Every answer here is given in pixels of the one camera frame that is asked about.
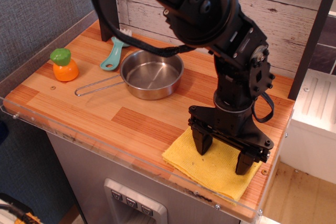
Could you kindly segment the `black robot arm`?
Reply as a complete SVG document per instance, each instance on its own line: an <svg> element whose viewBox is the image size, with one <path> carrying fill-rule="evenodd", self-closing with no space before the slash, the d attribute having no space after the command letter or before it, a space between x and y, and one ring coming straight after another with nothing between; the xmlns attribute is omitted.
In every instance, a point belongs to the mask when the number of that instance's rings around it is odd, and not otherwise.
<svg viewBox="0 0 336 224"><path fill-rule="evenodd" d="M218 78L214 107L191 106L189 126L197 151L205 154L213 139L239 150L236 174L266 162L273 142L256 126L255 103L274 103L267 90L274 75L268 62L265 34L241 10L238 0L157 0L166 21L188 47L206 48L214 57Z"/></svg>

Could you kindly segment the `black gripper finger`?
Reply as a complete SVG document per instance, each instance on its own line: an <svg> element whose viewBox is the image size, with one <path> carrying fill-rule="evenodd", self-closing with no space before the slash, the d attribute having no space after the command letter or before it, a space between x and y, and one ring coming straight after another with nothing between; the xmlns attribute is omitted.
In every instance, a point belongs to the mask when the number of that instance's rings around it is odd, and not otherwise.
<svg viewBox="0 0 336 224"><path fill-rule="evenodd" d="M203 128L192 127L192 137L195 147L200 155L204 155L213 142L213 137Z"/></svg>
<svg viewBox="0 0 336 224"><path fill-rule="evenodd" d="M238 155L235 173L245 175L253 164L253 155L249 152L241 151Z"/></svg>

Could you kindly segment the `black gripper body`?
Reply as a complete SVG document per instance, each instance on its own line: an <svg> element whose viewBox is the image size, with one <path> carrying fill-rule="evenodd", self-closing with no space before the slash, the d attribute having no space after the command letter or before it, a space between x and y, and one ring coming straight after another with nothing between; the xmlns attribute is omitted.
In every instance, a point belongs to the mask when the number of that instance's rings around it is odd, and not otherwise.
<svg viewBox="0 0 336 224"><path fill-rule="evenodd" d="M222 110L193 105L189 126L205 129L213 138L220 140L238 150L254 152L255 162L267 162L273 141L254 123L251 108L242 111Z"/></svg>

